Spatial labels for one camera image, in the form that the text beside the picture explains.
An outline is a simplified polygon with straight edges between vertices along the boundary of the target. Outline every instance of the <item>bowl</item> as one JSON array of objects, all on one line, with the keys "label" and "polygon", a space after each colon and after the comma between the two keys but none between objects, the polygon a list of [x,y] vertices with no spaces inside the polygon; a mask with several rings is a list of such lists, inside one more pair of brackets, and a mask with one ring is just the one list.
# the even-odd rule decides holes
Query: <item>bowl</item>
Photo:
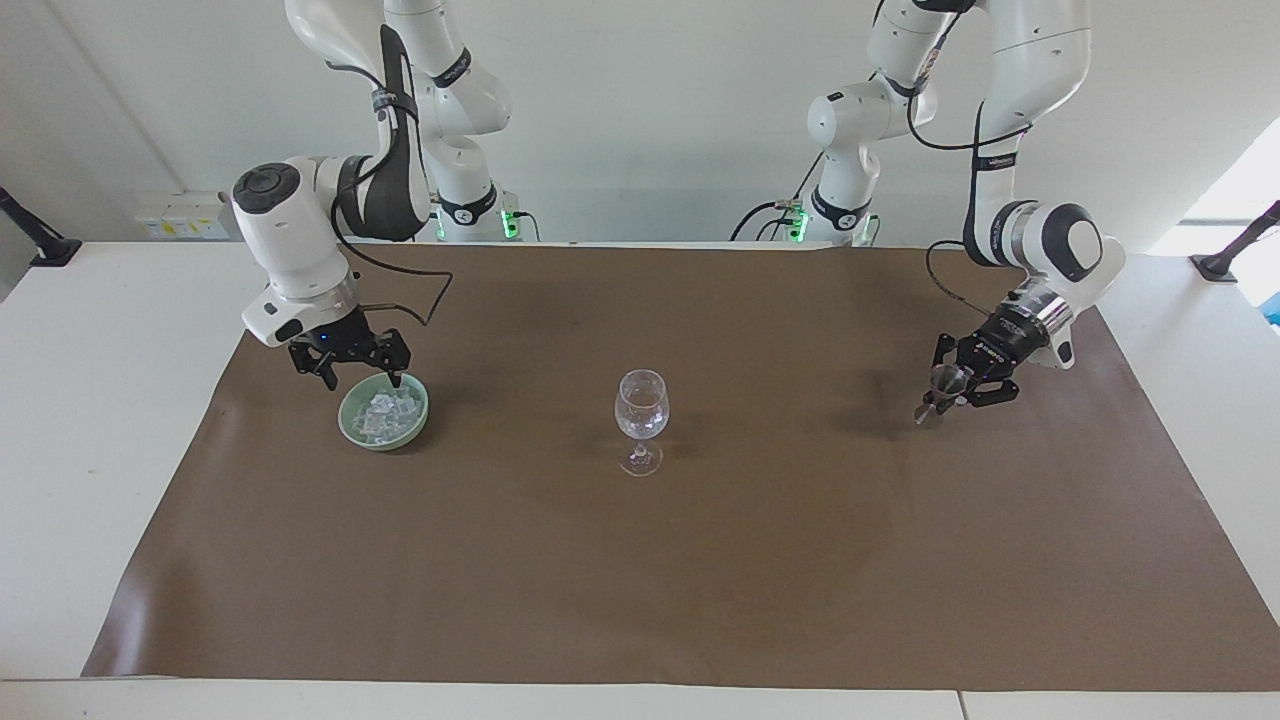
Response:
[{"label": "bowl", "polygon": [[398,450],[412,442],[413,438],[416,438],[417,434],[422,432],[422,428],[426,427],[426,415],[428,411],[430,410],[431,401],[426,395],[426,386],[424,386],[422,382],[415,378],[413,375],[402,374],[401,387],[412,388],[417,395],[422,397],[422,414],[421,416],[419,416],[417,421],[413,423],[412,428],[406,430],[404,434],[397,438],[392,438],[390,442],[383,445],[374,445],[371,442],[367,442],[364,433],[357,433],[351,429],[351,423],[356,419],[356,415],[360,414],[360,409],[369,405],[369,401],[372,400],[375,395],[378,395],[381,391],[396,389],[392,387],[392,380],[390,378],[387,377],[387,373],[379,373],[371,378],[365,378],[364,380],[356,383],[356,387],[351,388],[351,392],[347,393],[347,397],[342,398],[342,405],[338,406],[338,429],[342,430],[343,437],[358,445],[360,447],[364,447],[365,450],[371,450],[374,452],[388,452],[392,450]]}]

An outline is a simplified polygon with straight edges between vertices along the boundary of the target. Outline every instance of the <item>black stand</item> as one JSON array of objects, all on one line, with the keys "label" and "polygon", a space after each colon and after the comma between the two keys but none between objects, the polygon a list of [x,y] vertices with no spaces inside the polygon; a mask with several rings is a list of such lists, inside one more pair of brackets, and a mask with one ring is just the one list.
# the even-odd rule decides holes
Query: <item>black stand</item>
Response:
[{"label": "black stand", "polygon": [[1231,263],[1240,252],[1244,252],[1251,245],[1262,237],[1262,233],[1267,232],[1276,224],[1280,224],[1280,201],[1271,206],[1270,210],[1262,214],[1257,220],[1249,223],[1249,227],[1235,238],[1231,245],[1228,245],[1225,250],[1217,255],[1192,255],[1192,265],[1199,270],[1201,277],[1208,282],[1215,283],[1234,283],[1235,275],[1231,274]]},{"label": "black stand", "polygon": [[31,260],[32,268],[64,268],[84,245],[78,240],[65,238],[46,225],[3,187],[0,187],[0,210],[4,210],[4,214],[9,215],[9,219],[36,243],[40,254]]}]

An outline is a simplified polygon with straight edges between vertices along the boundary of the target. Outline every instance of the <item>blue object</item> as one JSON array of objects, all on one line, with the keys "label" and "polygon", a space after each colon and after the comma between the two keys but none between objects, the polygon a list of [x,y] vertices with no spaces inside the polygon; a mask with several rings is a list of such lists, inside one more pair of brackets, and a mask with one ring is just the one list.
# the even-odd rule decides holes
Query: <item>blue object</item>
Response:
[{"label": "blue object", "polygon": [[1280,327],[1280,292],[1275,293],[1271,300],[1263,302],[1261,310],[1272,325]]}]

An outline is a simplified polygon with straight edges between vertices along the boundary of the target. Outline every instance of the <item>white table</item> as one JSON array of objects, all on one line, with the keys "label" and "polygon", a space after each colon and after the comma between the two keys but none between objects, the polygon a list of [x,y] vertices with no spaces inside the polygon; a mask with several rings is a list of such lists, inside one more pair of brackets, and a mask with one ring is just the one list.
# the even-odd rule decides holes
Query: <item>white table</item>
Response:
[{"label": "white table", "polygon": [[[234,243],[88,245],[0,302],[0,678],[76,678],[264,284]],[[1185,261],[1102,304],[1245,568],[1280,614],[1280,338]],[[282,352],[280,372],[288,372]],[[151,388],[141,397],[134,388]],[[0,683],[0,717],[1280,717],[1280,693],[1121,696],[202,680]]]}]

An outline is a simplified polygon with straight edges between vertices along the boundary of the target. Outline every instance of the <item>brown tabletop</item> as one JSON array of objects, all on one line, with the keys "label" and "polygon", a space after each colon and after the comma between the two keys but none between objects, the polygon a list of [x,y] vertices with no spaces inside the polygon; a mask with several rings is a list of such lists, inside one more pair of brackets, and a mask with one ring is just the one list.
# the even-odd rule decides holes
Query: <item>brown tabletop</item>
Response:
[{"label": "brown tabletop", "polygon": [[[982,318],[919,251],[370,251],[458,275],[430,329],[374,316],[424,434],[355,447],[342,392],[246,337],[84,675],[1280,691],[1280,629],[1096,313],[1075,369],[928,433],[937,334]],[[983,304],[1020,281],[940,255]],[[353,265],[366,302],[434,296]],[[634,368],[672,398],[643,479]]]}]

